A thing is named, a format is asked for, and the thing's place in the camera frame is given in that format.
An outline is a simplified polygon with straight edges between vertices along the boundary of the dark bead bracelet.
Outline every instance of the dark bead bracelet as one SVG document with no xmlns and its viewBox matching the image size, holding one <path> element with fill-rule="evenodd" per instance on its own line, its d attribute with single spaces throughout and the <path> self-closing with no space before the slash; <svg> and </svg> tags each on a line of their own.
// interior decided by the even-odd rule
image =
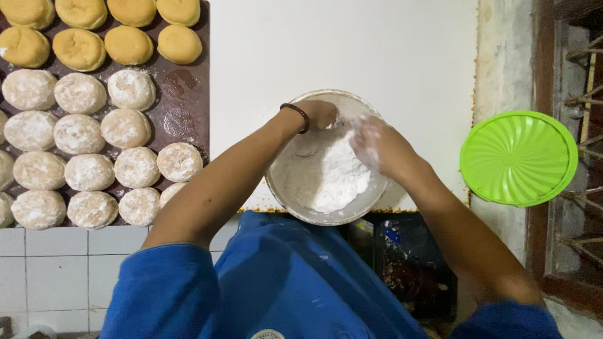
<svg viewBox="0 0 603 339">
<path fill-rule="evenodd" d="M 299 108 L 299 107 L 297 107 L 297 106 L 295 106 L 293 104 L 287 104 L 287 103 L 285 103 L 285 104 L 280 105 L 280 109 L 283 109 L 285 107 L 290 108 L 290 109 L 294 109 L 294 110 L 300 112 L 301 116 L 303 116 L 303 119 L 305 121 L 304 122 L 303 130 L 300 132 L 300 134 L 306 133 L 310 129 L 310 118 L 308 118 L 308 115 L 306 114 L 306 112 L 302 111 L 301 108 Z"/>
</svg>

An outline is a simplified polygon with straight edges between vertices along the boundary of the tiled wall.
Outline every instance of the tiled wall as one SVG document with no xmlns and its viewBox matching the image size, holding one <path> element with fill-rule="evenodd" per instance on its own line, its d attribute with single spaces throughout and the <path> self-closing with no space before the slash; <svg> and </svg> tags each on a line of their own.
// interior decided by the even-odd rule
<svg viewBox="0 0 603 339">
<path fill-rule="evenodd" d="M 214 237 L 214 263 L 237 224 L 238 215 Z M 59 333 L 99 331 L 119 265 L 140 248 L 148 231 L 134 226 L 0 229 L 0 316 L 13 318 L 15 332 L 28 324 Z"/>
</svg>

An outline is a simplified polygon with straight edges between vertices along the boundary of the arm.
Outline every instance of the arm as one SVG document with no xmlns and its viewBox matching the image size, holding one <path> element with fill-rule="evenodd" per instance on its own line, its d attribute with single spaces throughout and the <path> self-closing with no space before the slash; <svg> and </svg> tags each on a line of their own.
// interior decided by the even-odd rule
<svg viewBox="0 0 603 339">
<path fill-rule="evenodd" d="M 543 304 L 536 283 L 505 244 L 444 186 L 400 133 L 370 118 L 358 128 L 352 146 L 367 166 L 404 187 L 457 276 L 468 274 L 498 299 Z"/>
<path fill-rule="evenodd" d="M 337 108 L 324 101 L 297 104 L 314 129 L 335 120 Z M 218 156 L 159 212 L 142 248 L 191 242 L 209 249 L 220 228 L 249 198 L 283 147 L 301 130 L 304 119 L 284 108 L 263 127 Z"/>
</svg>

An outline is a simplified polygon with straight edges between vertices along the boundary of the dark brown tray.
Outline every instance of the dark brown tray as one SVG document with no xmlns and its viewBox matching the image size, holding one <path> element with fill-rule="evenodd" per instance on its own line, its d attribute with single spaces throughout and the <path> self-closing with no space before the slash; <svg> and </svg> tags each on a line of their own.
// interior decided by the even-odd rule
<svg viewBox="0 0 603 339">
<path fill-rule="evenodd" d="M 105 34 L 111 28 L 120 25 L 121 23 L 109 14 L 107 22 L 101 28 L 93 30 L 93 32 L 104 38 Z M 144 112 L 149 121 L 151 121 L 153 129 L 153 136 L 146 146 L 155 153 L 158 153 L 163 147 L 173 142 L 188 142 L 199 149 L 203 162 L 207 165 L 207 161 L 209 160 L 209 2 L 201 2 L 201 19 L 196 25 L 191 27 L 192 30 L 197 32 L 203 43 L 203 53 L 192 64 L 186 66 L 176 65 L 164 59 L 157 52 L 157 37 L 159 36 L 159 32 L 168 25 L 159 13 L 157 13 L 151 25 L 141 28 L 142 31 L 151 37 L 155 46 L 155 52 L 146 64 L 137 67 L 123 66 L 114 62 L 107 55 L 107 60 L 99 69 L 86 74 L 99 79 L 106 87 L 109 77 L 121 69 L 132 68 L 148 72 L 155 83 L 159 102 L 156 102 L 150 110 Z M 0 30 L 8 27 L 10 25 L 4 15 L 0 16 Z M 52 45 L 54 35 L 68 28 L 69 26 L 56 16 L 52 25 L 43 30 L 42 34 L 49 39 Z M 0 59 L 0 78 L 2 80 L 6 79 L 6 76 L 10 72 L 18 69 L 20 67 L 12 66 L 5 60 Z M 76 72 L 63 65 L 54 53 L 51 53 L 48 61 L 39 69 L 50 71 L 57 78 L 62 78 L 65 75 Z M 107 113 L 116 108 L 115 106 L 105 105 L 98 113 L 91 116 L 98 121 L 102 121 Z M 4 98 L 1 98 L 0 109 L 9 117 L 21 112 L 6 102 Z M 55 104 L 48 112 L 59 118 L 67 115 L 58 104 Z M 22 153 L 17 148 L 9 145 L 8 142 L 2 145 L 2 149 L 8 152 L 14 159 Z M 56 147 L 52 148 L 50 152 L 59 155 L 67 161 L 72 157 Z M 109 156 L 115 162 L 120 152 L 120 149 L 107 144 L 101 154 Z M 162 176 L 153 187 L 161 192 L 171 184 L 173 182 Z M 27 190 L 17 183 L 6 190 L 14 198 L 25 191 Z M 67 204 L 69 203 L 69 199 L 78 193 L 68 185 L 58 189 L 58 191 L 63 195 Z M 115 183 L 111 187 L 104 190 L 104 192 L 116 198 L 117 201 L 128 191 L 131 191 L 131 189 L 122 186 L 117 180 L 115 180 Z M 127 223 L 119 216 L 113 224 L 125 225 Z M 66 218 L 62 226 L 74 225 Z"/>
</svg>

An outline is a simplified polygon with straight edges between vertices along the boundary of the dough ball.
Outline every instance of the dough ball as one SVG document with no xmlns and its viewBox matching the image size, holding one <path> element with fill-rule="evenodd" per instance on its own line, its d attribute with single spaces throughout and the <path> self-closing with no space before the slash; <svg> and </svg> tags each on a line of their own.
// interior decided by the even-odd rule
<svg viewBox="0 0 603 339">
<path fill-rule="evenodd" d="M 172 199 L 173 196 L 176 195 L 176 193 L 178 193 L 182 187 L 186 186 L 188 182 L 177 182 L 175 184 L 173 184 L 172 186 L 166 188 L 162 193 L 161 193 L 161 199 L 159 200 L 159 203 L 161 204 L 161 208 L 163 208 L 165 206 L 165 204 L 168 203 L 168 201 L 170 201 Z"/>
<path fill-rule="evenodd" d="M 54 96 L 65 112 L 93 114 L 107 103 L 107 91 L 103 84 L 90 75 L 71 73 L 54 86 Z"/>
<path fill-rule="evenodd" d="M 107 20 L 107 7 L 103 0 L 56 0 L 57 14 L 74 28 L 94 30 Z"/>
<path fill-rule="evenodd" d="M 21 112 L 4 125 L 6 140 L 16 148 L 31 152 L 54 146 L 54 125 L 58 118 L 39 110 Z"/>
<path fill-rule="evenodd" d="M 76 225 L 100 230 L 115 220 L 117 201 L 105 192 L 79 192 L 69 201 L 67 217 Z"/>
<path fill-rule="evenodd" d="M 119 201 L 119 214 L 134 226 L 150 226 L 159 209 L 159 192 L 154 188 L 133 189 Z"/>
<path fill-rule="evenodd" d="M 101 131 L 108 143 L 122 150 L 144 146 L 151 138 L 147 117 L 132 109 L 112 110 L 101 122 Z"/>
<path fill-rule="evenodd" d="M 6 141 L 6 138 L 4 137 L 4 126 L 7 121 L 8 117 L 6 116 L 6 113 L 0 110 L 0 144 Z"/>
<path fill-rule="evenodd" d="M 190 28 L 170 25 L 159 33 L 157 51 L 178 65 L 188 65 L 199 58 L 203 50 L 201 39 Z"/>
<path fill-rule="evenodd" d="M 0 0 L 0 10 L 15 27 L 43 30 L 54 21 L 51 0 Z"/>
<path fill-rule="evenodd" d="M 155 0 L 107 0 L 115 20 L 132 27 L 149 25 L 157 13 Z"/>
<path fill-rule="evenodd" d="M 107 32 L 105 47 L 111 59 L 126 66 L 142 65 L 155 50 L 146 33 L 130 26 L 119 26 Z"/>
<path fill-rule="evenodd" d="M 0 34 L 0 56 L 25 68 L 42 66 L 50 55 L 50 43 L 42 33 L 25 27 L 10 27 Z"/>
<path fill-rule="evenodd" d="M 61 225 L 67 214 L 65 200 L 55 191 L 27 191 L 17 197 L 11 211 L 19 224 L 33 230 Z"/>
<path fill-rule="evenodd" d="M 14 162 L 17 183 L 32 191 L 52 191 L 65 185 L 65 160 L 49 152 L 27 152 Z"/>
<path fill-rule="evenodd" d="M 65 66 L 80 72 L 94 71 L 107 57 L 103 40 L 80 28 L 57 33 L 52 40 L 52 50 Z"/>
<path fill-rule="evenodd" d="M 203 159 L 193 145 L 177 142 L 159 152 L 157 167 L 166 179 L 187 182 L 203 169 Z"/>
<path fill-rule="evenodd" d="M 115 177 L 129 188 L 149 187 L 161 177 L 157 156 L 147 147 L 125 150 L 115 160 Z"/>
<path fill-rule="evenodd" d="M 113 163 L 100 154 L 74 156 L 65 166 L 65 180 L 76 191 L 102 191 L 115 181 Z"/>
<path fill-rule="evenodd" d="M 121 109 L 144 111 L 155 103 L 155 85 L 147 73 L 123 69 L 107 82 L 109 95 Z"/>
<path fill-rule="evenodd" d="M 45 110 L 54 105 L 57 79 L 48 71 L 20 69 L 6 77 L 2 94 L 9 104 L 20 110 Z"/>
<path fill-rule="evenodd" d="M 170 24 L 187 27 L 199 22 L 201 16 L 199 0 L 157 0 L 157 10 Z"/>
<path fill-rule="evenodd" d="M 13 223 L 13 211 L 10 210 L 13 203 L 13 197 L 4 192 L 0 192 L 0 229 L 8 227 Z"/>
<path fill-rule="evenodd" d="M 0 191 L 4 191 L 13 183 L 13 167 L 13 158 L 5 151 L 0 151 Z"/>
<path fill-rule="evenodd" d="M 57 122 L 54 142 L 59 150 L 69 154 L 99 153 L 105 147 L 101 124 L 81 114 L 68 115 Z"/>
</svg>

